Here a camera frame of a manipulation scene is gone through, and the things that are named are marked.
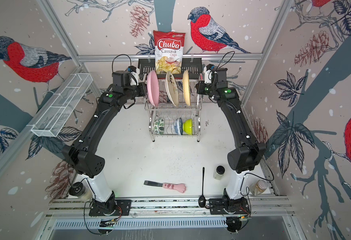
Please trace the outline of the pink plate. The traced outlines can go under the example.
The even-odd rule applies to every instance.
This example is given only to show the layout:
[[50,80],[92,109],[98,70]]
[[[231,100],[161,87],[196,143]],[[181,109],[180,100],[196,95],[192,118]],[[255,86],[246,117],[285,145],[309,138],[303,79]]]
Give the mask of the pink plate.
[[159,83],[155,70],[147,75],[147,92],[150,103],[157,107],[159,104]]

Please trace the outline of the yellow plate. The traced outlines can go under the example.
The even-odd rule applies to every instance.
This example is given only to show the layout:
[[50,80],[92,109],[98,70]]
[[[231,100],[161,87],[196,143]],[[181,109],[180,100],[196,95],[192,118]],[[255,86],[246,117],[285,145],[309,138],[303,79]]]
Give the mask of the yellow plate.
[[184,101],[185,101],[187,106],[191,106],[188,70],[185,70],[184,73],[183,73],[182,85],[183,85]]

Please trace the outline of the white floral plate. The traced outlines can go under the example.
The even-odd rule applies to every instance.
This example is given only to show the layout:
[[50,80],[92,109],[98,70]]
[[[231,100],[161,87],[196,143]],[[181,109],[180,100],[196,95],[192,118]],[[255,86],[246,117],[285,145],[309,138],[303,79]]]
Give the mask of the white floral plate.
[[165,88],[167,96],[175,107],[179,106],[179,93],[177,82],[171,72],[166,73]]

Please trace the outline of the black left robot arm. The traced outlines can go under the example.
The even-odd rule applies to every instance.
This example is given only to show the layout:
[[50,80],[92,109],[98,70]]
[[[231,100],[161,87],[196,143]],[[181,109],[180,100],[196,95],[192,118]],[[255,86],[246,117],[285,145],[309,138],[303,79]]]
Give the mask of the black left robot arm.
[[112,73],[111,84],[98,99],[93,117],[71,146],[64,146],[62,154],[66,162],[83,176],[93,194],[93,201],[101,209],[113,212],[116,208],[115,195],[108,186],[105,174],[104,158],[96,155],[99,142],[112,119],[129,100],[144,97],[146,85],[139,83],[129,71]]

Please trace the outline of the green leaf pattern bowl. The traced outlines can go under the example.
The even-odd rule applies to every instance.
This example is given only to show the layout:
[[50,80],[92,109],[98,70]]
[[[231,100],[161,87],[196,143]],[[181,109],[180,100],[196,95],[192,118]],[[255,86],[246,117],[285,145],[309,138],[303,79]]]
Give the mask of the green leaf pattern bowl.
[[164,118],[158,118],[155,120],[153,125],[153,133],[155,135],[163,135],[164,134]]

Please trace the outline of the lime green bowl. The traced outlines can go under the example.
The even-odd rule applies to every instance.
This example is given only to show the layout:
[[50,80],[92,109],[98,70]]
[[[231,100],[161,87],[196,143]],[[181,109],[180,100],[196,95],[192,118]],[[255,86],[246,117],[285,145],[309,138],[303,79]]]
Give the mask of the lime green bowl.
[[187,135],[193,135],[193,120],[188,119],[183,123],[183,132]]

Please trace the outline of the blue white floral bowl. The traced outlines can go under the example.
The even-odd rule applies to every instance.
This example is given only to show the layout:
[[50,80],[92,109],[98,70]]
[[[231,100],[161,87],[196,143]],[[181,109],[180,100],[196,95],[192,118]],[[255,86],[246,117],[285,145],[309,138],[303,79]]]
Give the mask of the blue white floral bowl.
[[183,135],[183,121],[182,118],[178,118],[173,122],[173,132],[178,136]]

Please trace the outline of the red cassava chips bag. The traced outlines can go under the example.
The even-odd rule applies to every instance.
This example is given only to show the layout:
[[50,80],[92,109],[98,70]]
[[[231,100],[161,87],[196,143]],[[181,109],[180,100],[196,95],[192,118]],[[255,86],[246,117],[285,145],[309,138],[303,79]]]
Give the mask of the red cassava chips bag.
[[155,72],[180,74],[185,33],[154,31]]

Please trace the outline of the small black lid jar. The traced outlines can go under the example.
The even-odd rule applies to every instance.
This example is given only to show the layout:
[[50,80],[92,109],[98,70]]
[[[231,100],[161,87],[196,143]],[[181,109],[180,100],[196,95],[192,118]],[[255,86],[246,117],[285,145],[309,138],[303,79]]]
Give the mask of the small black lid jar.
[[224,176],[225,168],[224,166],[217,166],[213,173],[213,178],[216,180],[221,180]]

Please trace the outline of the pink cat paw spatula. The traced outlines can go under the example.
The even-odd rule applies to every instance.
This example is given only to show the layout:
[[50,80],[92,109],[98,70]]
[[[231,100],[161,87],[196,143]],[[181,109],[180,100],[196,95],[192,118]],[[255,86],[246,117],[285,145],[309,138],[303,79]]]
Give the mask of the pink cat paw spatula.
[[171,184],[171,183],[158,183],[153,181],[144,181],[144,185],[152,186],[152,187],[161,187],[168,190],[175,190],[182,194],[186,192],[185,184]]

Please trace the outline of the black spoon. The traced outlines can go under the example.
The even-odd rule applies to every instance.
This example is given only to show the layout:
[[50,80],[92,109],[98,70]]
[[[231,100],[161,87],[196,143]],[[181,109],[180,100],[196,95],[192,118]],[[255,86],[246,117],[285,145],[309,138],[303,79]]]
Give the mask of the black spoon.
[[198,198],[198,205],[200,208],[205,208],[205,206],[206,206],[206,198],[204,196],[204,175],[205,175],[205,167],[202,168],[201,195]]

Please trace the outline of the amber glass jar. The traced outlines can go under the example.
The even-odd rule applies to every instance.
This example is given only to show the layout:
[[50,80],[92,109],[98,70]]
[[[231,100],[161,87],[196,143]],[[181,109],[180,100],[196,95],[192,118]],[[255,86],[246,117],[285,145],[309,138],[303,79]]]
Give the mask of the amber glass jar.
[[249,187],[252,195],[258,196],[264,193],[268,188],[267,182],[265,180],[259,180]]

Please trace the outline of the black lid jar left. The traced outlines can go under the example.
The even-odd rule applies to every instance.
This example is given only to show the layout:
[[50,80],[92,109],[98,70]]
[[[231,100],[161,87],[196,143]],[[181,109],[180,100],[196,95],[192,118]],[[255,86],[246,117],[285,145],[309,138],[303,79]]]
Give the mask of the black lid jar left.
[[77,197],[83,202],[90,201],[93,197],[91,190],[86,187],[82,182],[76,182],[70,187],[68,194]]

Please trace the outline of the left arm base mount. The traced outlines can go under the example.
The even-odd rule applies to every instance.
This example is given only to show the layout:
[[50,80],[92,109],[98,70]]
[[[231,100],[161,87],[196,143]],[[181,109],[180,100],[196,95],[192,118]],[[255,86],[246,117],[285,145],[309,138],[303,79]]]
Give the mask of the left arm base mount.
[[132,200],[115,200],[101,203],[93,200],[90,204],[90,217],[128,216]]

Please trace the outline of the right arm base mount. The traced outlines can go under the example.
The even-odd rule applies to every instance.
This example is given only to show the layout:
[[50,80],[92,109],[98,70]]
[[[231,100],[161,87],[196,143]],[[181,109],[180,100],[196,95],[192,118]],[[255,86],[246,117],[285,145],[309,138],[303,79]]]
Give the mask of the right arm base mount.
[[250,205],[244,197],[231,199],[209,199],[209,211],[211,215],[250,215]]

